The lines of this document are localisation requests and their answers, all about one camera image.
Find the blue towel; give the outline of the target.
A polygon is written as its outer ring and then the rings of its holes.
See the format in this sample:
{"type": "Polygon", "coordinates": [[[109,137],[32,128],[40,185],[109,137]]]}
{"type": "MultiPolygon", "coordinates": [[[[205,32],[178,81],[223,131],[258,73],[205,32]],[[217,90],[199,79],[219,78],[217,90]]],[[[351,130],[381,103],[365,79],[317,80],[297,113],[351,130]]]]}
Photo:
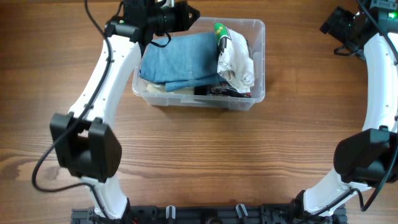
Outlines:
{"type": "Polygon", "coordinates": [[[167,92],[182,88],[217,85],[218,47],[212,32],[176,36],[164,48],[149,45],[139,76],[164,85],[167,92]]]}

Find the white garment green tag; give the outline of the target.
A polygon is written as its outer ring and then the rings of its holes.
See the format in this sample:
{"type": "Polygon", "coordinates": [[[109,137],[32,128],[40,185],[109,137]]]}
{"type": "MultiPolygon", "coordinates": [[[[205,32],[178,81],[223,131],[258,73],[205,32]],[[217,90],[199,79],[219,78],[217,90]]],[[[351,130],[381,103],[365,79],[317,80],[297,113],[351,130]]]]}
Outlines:
{"type": "Polygon", "coordinates": [[[247,40],[220,22],[213,25],[219,50],[217,73],[238,93],[249,93],[255,84],[255,75],[247,40]]]}

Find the black garment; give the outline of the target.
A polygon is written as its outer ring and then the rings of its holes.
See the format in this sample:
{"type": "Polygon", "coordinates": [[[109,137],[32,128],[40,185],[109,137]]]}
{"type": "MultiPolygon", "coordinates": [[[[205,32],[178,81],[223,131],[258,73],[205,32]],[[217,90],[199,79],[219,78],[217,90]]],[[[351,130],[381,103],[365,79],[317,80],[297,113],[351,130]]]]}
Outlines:
{"type": "Polygon", "coordinates": [[[194,89],[194,95],[198,96],[207,96],[210,94],[211,86],[204,85],[204,86],[196,86],[194,89]]]}

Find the plaid shirt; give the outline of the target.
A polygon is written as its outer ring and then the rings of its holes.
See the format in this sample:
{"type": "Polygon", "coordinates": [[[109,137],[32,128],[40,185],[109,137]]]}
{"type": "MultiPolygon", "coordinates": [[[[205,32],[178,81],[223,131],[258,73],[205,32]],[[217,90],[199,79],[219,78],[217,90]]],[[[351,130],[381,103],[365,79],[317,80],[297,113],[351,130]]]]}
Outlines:
{"type": "Polygon", "coordinates": [[[240,93],[233,88],[228,82],[221,82],[218,85],[208,85],[206,87],[206,95],[209,96],[225,96],[235,98],[251,98],[250,92],[240,93]]]}

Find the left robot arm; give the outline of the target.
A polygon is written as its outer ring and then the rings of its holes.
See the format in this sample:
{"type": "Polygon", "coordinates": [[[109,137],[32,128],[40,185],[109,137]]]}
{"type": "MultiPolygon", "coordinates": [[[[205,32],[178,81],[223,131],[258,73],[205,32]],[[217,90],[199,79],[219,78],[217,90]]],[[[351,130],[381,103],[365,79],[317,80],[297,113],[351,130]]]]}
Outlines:
{"type": "Polygon", "coordinates": [[[127,81],[154,36],[189,30],[200,17],[186,1],[123,1],[101,28],[103,48],[96,67],[67,114],[50,121],[60,167],[89,190],[94,205],[85,220],[128,223],[129,199],[116,175],[122,147],[112,125],[127,81]]]}

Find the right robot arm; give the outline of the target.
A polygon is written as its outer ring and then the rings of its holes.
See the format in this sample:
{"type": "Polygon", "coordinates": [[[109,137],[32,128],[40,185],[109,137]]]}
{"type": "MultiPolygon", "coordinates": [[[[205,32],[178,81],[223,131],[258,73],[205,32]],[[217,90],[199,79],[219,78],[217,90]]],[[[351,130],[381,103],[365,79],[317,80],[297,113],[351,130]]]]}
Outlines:
{"type": "Polygon", "coordinates": [[[397,1],[358,1],[356,14],[337,7],[320,31],[341,42],[335,55],[366,63],[367,112],[362,131],[337,145],[332,170],[290,202],[290,223],[326,223],[354,196],[365,212],[397,181],[397,1]]]}

